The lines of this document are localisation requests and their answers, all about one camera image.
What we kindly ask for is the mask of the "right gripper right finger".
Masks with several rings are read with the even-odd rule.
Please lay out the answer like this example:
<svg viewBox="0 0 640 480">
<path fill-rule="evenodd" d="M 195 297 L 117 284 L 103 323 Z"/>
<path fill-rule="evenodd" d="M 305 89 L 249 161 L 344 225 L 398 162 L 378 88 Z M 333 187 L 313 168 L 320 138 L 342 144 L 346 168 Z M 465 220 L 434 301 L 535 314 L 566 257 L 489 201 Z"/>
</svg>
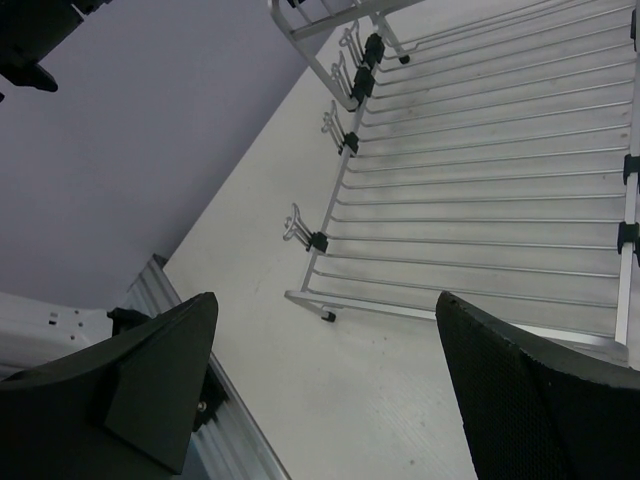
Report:
<svg viewBox="0 0 640 480">
<path fill-rule="evenodd" d="M 636 479 L 639 373 L 442 292 L 441 345 L 480 479 Z"/>
</svg>

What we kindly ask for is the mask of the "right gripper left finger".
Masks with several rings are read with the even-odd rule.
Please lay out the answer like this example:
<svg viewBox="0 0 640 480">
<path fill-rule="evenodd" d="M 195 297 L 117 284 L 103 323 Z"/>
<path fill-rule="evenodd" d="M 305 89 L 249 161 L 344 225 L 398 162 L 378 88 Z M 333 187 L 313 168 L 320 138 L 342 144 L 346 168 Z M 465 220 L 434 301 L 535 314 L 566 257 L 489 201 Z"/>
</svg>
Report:
<svg viewBox="0 0 640 480">
<path fill-rule="evenodd" d="M 4 479 L 172 479 L 183 471 L 218 317 L 201 293 L 1 382 Z"/>
</svg>

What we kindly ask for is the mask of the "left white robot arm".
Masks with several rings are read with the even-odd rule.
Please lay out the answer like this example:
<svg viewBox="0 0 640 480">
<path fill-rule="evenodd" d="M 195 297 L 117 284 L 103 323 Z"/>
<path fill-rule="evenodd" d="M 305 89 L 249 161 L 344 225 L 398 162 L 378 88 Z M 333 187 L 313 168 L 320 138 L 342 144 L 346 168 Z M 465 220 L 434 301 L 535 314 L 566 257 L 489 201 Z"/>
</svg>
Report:
<svg viewBox="0 0 640 480">
<path fill-rule="evenodd" d="M 7 0 L 1 3 L 1 76 L 17 87 L 54 93 L 58 84 L 40 62 L 84 18 L 109 0 Z"/>
</svg>

